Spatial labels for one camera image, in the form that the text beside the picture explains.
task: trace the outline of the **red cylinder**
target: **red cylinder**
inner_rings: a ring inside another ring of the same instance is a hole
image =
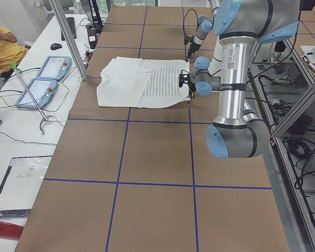
[[[0,220],[0,239],[19,240],[24,226]]]

